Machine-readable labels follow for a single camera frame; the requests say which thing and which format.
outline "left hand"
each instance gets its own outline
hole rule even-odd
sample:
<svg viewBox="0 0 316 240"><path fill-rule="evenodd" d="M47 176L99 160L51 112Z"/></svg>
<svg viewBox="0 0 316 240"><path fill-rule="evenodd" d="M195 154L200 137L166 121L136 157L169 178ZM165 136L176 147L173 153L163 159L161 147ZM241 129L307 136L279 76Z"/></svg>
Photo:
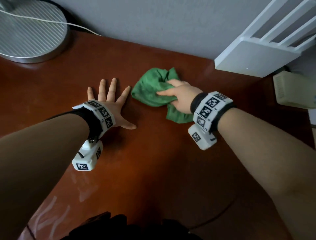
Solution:
<svg viewBox="0 0 316 240"><path fill-rule="evenodd" d="M114 115L115 118L115 127L121 126L122 128L126 129L135 129L136 126L126 119L124 119L121 115L121 109L126 101L126 98L131 90L131 87L128 86L125 88L123 91L122 95L116 100L115 102L115 91L116 91L116 78L112 79L109 92L106 97L106 92L105 92L105 80L102 79L100 82L100 87L99 87L99 95L98 95L98 101L102 102L105 106L107 106L110 110L110 112ZM88 87L88 100L94 99L93 96L93 91L91 87Z"/></svg>

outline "right hand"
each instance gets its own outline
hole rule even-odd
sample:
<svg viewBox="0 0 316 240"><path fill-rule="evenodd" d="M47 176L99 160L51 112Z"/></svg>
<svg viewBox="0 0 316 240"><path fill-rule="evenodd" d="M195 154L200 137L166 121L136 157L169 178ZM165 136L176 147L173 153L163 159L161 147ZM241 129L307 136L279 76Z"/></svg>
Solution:
<svg viewBox="0 0 316 240"><path fill-rule="evenodd" d="M157 92L161 96L176 96L178 100L171 102L176 109L182 113L190 114L191 103L193 99L201 92L201 89L191 86L187 82L183 82L177 79L171 79L167 83L174 86L165 91Z"/></svg>

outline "hand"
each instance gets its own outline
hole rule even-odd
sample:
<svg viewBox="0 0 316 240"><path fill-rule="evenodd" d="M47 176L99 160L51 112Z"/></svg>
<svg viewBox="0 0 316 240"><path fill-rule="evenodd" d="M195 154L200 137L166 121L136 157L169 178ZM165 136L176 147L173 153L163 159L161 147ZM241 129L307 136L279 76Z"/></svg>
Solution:
<svg viewBox="0 0 316 240"><path fill-rule="evenodd" d="M175 106L178 111L190 114L190 107L193 99L203 91L198 89L197 87L191 86L187 82L183 82L177 79L171 79L167 81L167 83L174 86L174 88L157 92L157 94L161 96L176 96L178 100L171 102L171 104Z"/></svg>
<svg viewBox="0 0 316 240"><path fill-rule="evenodd" d="M116 78L112 79L109 92L106 97L106 93L105 93L106 82L104 79L101 80L100 87L99 87L98 101L102 102L105 106L107 106L110 112L114 115L115 122L116 122L114 127L121 126L122 128L126 128L126 129L135 129L136 126L134 124L128 122L121 116L121 109L131 90L131 87L128 86L123 91L122 95L115 102L116 81L117 81ZM91 87L88 87L88 100L91 100L91 99L94 99L93 91Z"/></svg>

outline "round metal base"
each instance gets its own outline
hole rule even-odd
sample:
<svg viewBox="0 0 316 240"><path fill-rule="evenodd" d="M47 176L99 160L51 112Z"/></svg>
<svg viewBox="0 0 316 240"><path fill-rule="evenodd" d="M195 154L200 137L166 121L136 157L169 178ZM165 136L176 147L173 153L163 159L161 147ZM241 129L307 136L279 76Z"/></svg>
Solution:
<svg viewBox="0 0 316 240"><path fill-rule="evenodd" d="M61 10L47 2L15 0L12 14L67 22ZM66 24L14 17L0 12L0 56L14 62L36 63L60 54L70 39Z"/></svg>

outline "ribbed metal surface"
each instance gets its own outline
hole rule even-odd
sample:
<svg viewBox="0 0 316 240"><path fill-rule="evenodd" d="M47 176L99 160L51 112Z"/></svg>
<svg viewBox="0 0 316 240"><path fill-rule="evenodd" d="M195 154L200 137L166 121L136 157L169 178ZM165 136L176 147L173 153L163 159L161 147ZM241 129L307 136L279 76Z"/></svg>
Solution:
<svg viewBox="0 0 316 240"><path fill-rule="evenodd" d="M61 10L46 2L18 0L13 5L11 13L16 15L66 22ZM67 36L67 30L66 24L18 18L0 12L0 54L11 60L26 58L18 61L28 62L27 59L47 55L58 48Z"/></svg>

